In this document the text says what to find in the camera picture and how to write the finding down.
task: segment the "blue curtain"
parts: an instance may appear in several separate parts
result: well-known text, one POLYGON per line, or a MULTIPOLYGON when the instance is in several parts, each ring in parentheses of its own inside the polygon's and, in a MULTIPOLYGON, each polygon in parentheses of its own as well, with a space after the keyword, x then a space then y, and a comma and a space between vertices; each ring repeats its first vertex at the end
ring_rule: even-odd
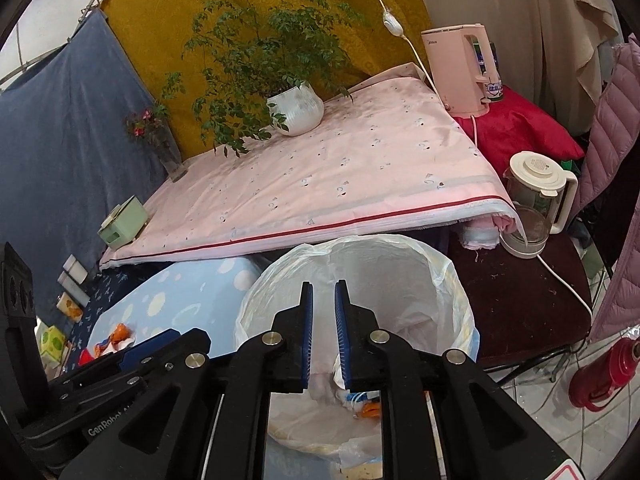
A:
POLYGON ((65 333, 55 304, 66 258, 92 268, 111 209, 131 195, 144 202, 166 177, 124 128, 151 102, 100 11, 0 94, 0 241, 31 267, 38 316, 65 333))

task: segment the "green storage container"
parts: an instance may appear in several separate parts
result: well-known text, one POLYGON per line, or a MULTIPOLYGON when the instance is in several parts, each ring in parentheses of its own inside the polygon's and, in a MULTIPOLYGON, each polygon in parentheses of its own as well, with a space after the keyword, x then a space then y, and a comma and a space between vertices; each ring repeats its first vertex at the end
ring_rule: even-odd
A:
POLYGON ((102 222, 98 236, 111 249, 116 250, 136 239, 149 216, 135 196, 124 204, 117 205, 102 222))

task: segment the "bolt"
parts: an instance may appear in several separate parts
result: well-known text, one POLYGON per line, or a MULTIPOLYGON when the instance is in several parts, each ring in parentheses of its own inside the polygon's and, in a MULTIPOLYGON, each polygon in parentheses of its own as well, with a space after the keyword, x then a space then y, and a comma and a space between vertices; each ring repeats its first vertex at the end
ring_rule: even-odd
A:
POLYGON ((189 368, 200 368, 206 361, 206 358, 202 354, 189 354, 184 360, 184 364, 186 364, 189 368))
POLYGON ((449 361, 453 365, 461 365, 466 361, 465 353, 462 350, 458 350, 457 348, 447 350, 445 357, 447 358, 447 361, 449 361))
POLYGON ((280 341, 282 341, 282 336, 278 332, 267 332, 262 336, 262 342, 265 345, 277 345, 280 341))
POLYGON ((386 343, 390 339, 389 332, 385 332, 384 330, 374 330, 369 334, 369 338, 374 343, 386 343))

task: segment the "mustard yellow fabric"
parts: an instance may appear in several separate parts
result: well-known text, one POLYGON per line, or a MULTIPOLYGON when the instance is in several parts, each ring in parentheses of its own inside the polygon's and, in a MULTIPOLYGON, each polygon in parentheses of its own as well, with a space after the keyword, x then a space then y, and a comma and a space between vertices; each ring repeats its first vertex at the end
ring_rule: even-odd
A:
MULTIPOLYGON (((186 95, 168 103, 171 127, 184 158, 212 147, 200 140, 200 127, 191 112, 193 100, 204 88, 200 70, 202 59, 187 54, 180 59, 184 43, 191 37, 191 20, 202 10, 206 0, 105 0, 103 10, 133 66, 154 96, 159 96, 166 72, 183 74, 186 95)), ((244 0, 232 0, 242 4, 244 0)), ((251 0, 258 11, 281 0, 251 0)), ((408 44, 393 37, 382 24, 382 8, 378 0, 332 0, 351 4, 364 14, 366 25, 336 30, 343 48, 354 64, 344 83, 356 84, 368 76, 413 60, 408 44)), ((422 0, 383 0, 402 23, 405 34, 413 41, 426 62, 420 32, 430 28, 430 20, 422 0)))

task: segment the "thermos bottle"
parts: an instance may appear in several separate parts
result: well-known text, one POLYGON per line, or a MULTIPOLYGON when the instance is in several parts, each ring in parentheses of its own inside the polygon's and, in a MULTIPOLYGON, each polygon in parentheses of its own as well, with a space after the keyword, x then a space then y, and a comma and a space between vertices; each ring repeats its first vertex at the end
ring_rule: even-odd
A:
POLYGON ((636 374, 640 341, 622 338, 593 363, 578 370, 569 384, 569 400, 576 408, 599 412, 607 407, 594 402, 609 399, 636 374))

